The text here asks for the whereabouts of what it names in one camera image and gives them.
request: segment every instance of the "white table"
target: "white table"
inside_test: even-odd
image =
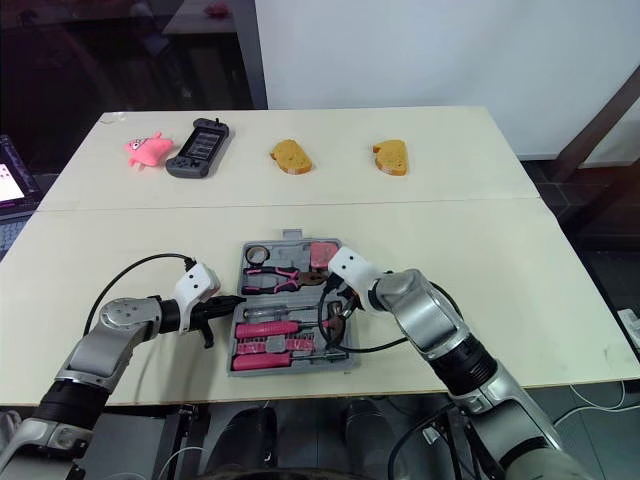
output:
[[[223,293],[234,293],[242,244],[280,238],[282,228],[338,237],[385,269],[420,268],[455,297],[478,338],[525,386],[640,376],[613,317],[538,198],[44,211],[0,264],[0,404],[40,400],[93,299],[125,265],[153,252],[194,255],[217,271]],[[108,297],[166,297],[181,274],[179,261],[150,263]],[[198,334],[163,335],[139,347],[111,403],[443,388],[407,344],[363,355],[351,372],[229,378],[229,321],[212,323],[212,350],[202,349]],[[390,317],[360,314],[356,325],[361,345],[399,335]]]
[[[177,179],[128,164],[124,145],[156,131],[180,144],[198,117],[232,129],[213,174]],[[269,156],[296,139],[315,168],[292,176]],[[375,143],[401,138],[409,175],[374,165]],[[40,210],[336,205],[489,198],[537,198],[538,192],[482,107],[350,110],[125,112],[104,114],[62,172]]]

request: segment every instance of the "laptop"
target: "laptop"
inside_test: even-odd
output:
[[[0,259],[42,200],[42,192],[7,135],[0,135]]]

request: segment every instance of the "slice of bread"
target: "slice of bread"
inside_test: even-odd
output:
[[[278,166],[290,175],[307,173],[313,167],[313,163],[295,140],[283,140],[271,151]]]
[[[376,167],[389,175],[406,175],[409,167],[407,146],[402,140],[387,140],[373,146]]]

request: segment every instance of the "pink toy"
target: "pink toy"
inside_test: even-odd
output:
[[[162,138],[162,133],[158,132],[151,138],[132,140],[124,147],[131,154],[129,165],[134,166],[138,162],[143,168],[145,165],[156,167],[173,147],[173,141]]]

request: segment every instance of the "gray toolbox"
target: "gray toolbox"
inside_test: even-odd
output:
[[[238,295],[247,301],[233,314],[230,376],[351,370],[358,365],[354,355],[327,349],[317,326],[323,279],[329,275],[327,255],[340,246],[335,238],[303,238],[301,230],[284,230],[282,240],[243,246]],[[309,284],[298,287],[300,278]],[[322,308],[325,325],[329,309],[335,312],[346,303],[335,290],[327,295]],[[340,345],[356,348],[350,321]]]

